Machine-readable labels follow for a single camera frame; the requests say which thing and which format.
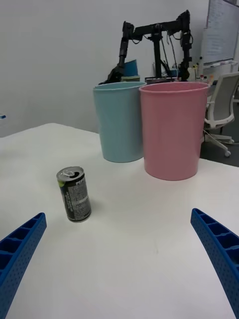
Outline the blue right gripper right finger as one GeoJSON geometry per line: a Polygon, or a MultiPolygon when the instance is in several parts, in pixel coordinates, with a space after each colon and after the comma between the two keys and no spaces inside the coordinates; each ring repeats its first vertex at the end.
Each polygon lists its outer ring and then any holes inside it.
{"type": "Polygon", "coordinates": [[[239,318],[239,237],[194,208],[191,225],[217,273],[236,318],[239,318]]]}

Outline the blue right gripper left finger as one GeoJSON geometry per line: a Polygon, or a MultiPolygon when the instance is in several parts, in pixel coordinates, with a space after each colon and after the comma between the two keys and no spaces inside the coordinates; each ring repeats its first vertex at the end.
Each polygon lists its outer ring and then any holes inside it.
{"type": "Polygon", "coordinates": [[[0,318],[8,313],[22,277],[47,227],[43,212],[0,241],[0,318]]]}

